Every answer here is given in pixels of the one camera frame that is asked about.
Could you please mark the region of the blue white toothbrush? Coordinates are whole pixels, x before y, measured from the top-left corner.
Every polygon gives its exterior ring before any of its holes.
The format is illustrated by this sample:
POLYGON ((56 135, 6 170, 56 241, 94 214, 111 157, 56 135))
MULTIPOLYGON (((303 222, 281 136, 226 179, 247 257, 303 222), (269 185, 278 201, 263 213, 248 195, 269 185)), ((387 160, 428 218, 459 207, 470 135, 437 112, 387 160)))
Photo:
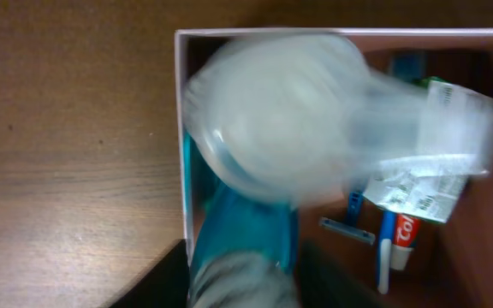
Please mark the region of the blue white toothbrush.
POLYGON ((391 211, 383 213, 382 225, 377 249, 377 290, 380 294, 389 291, 389 272, 391 261, 391 247, 395 232, 396 214, 391 211))

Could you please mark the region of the clear foam pump bottle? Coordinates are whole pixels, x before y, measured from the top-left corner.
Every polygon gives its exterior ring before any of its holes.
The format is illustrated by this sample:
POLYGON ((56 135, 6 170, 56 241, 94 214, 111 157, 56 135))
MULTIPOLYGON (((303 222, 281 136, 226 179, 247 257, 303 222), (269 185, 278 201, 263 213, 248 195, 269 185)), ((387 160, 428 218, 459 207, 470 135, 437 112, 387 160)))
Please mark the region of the clear foam pump bottle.
POLYGON ((489 172, 493 99, 440 89, 379 73, 335 34, 251 35, 188 81, 182 120, 228 186, 298 206, 376 173, 489 172))

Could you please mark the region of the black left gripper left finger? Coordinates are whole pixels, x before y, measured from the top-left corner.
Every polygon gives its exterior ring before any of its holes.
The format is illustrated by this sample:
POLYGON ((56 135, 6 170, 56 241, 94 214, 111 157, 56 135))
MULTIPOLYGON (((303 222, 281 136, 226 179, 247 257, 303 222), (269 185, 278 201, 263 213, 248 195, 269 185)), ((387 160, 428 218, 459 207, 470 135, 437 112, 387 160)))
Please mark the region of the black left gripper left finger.
POLYGON ((178 240, 109 308, 186 308, 189 282, 186 241, 178 240))

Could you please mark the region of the teal Listerine mouthwash bottle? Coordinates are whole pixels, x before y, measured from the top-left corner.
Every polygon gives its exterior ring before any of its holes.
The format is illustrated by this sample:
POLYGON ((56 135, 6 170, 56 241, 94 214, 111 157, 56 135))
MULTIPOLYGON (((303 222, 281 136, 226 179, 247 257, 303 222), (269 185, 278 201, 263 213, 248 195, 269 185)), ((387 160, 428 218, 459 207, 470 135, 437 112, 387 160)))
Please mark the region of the teal Listerine mouthwash bottle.
POLYGON ((182 136, 181 163, 188 306, 299 306, 292 275, 296 211, 260 204, 224 184, 187 133, 182 136))

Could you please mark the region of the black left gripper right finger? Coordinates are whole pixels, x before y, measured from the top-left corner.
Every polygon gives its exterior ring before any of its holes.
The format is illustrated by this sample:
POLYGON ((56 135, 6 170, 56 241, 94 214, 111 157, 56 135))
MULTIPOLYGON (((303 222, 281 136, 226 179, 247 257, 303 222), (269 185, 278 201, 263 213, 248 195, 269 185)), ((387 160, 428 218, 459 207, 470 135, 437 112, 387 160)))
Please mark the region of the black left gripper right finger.
POLYGON ((300 246, 296 281, 305 308, 383 308, 372 290, 310 241, 300 246))

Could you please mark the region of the pink cardboard box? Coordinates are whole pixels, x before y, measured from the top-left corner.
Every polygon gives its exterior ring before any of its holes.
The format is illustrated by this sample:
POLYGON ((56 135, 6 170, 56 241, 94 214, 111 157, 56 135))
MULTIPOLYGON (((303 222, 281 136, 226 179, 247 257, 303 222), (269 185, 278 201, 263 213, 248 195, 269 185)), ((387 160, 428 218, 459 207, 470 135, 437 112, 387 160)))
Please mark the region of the pink cardboard box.
MULTIPOLYGON (((321 28, 345 34, 362 51, 368 52, 369 62, 384 68, 390 62, 391 51, 408 48, 431 50, 432 73, 467 85, 471 73, 467 60, 452 50, 474 49, 488 51, 493 62, 493 28, 321 28)), ((270 28, 181 29, 175 33, 175 83, 178 126, 181 134, 181 184, 184 211, 184 234, 187 257, 193 264, 193 254, 199 230, 204 220, 200 209, 202 192, 201 171, 205 167, 193 142, 186 136, 179 106, 181 92, 187 80, 204 65, 228 39, 254 33, 277 33, 298 30, 270 28)), ((342 217, 339 206, 327 204, 300 214, 300 241, 307 240, 324 251, 348 270, 361 285, 374 287, 376 247, 370 248, 357 240, 348 239, 316 227, 316 218, 323 214, 342 217)), ((394 274, 389 295, 379 297, 385 304, 396 307, 493 307, 493 175, 486 180, 469 184, 459 207, 443 227, 426 226, 420 230, 417 248, 407 265, 406 274, 394 274)))

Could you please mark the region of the green white tissue packet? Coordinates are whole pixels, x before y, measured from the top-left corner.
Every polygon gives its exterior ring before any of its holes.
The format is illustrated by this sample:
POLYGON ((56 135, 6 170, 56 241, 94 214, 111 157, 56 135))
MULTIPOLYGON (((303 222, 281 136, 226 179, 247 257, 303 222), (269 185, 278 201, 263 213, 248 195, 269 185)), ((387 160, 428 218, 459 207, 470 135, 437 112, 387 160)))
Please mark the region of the green white tissue packet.
POLYGON ((493 168, 493 98, 438 78, 426 82, 419 154, 387 163, 364 197, 385 210, 445 223, 469 178, 493 168))

